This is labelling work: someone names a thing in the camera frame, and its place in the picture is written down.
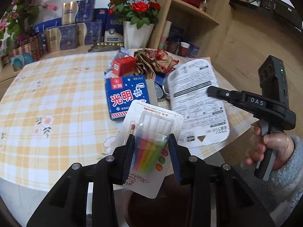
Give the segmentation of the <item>right hand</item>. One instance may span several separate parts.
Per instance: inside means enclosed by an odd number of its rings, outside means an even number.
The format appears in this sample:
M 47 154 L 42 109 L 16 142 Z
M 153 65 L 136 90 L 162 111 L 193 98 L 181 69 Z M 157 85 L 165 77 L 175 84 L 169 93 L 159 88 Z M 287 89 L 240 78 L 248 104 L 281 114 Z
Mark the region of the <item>right hand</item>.
M 286 133 L 271 133 L 261 136 L 261 128 L 254 124 L 252 125 L 252 138 L 256 139 L 253 142 L 253 148 L 247 152 L 245 163 L 252 165 L 254 162 L 261 162 L 265 158 L 267 148 L 277 150 L 276 159 L 273 164 L 273 170 L 279 170 L 291 158 L 295 145 L 291 137 Z

